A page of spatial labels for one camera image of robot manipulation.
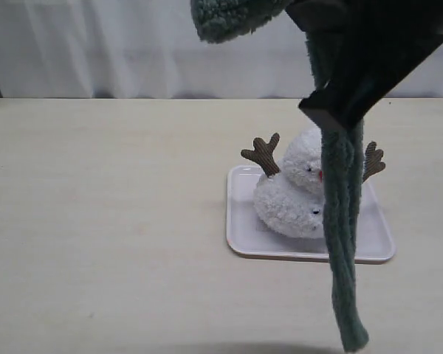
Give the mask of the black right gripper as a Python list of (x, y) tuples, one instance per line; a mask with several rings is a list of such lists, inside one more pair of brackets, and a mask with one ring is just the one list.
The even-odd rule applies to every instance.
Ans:
[(339, 35), (326, 86), (299, 109), (320, 128), (354, 128), (443, 44), (443, 1), (294, 1), (310, 35)]

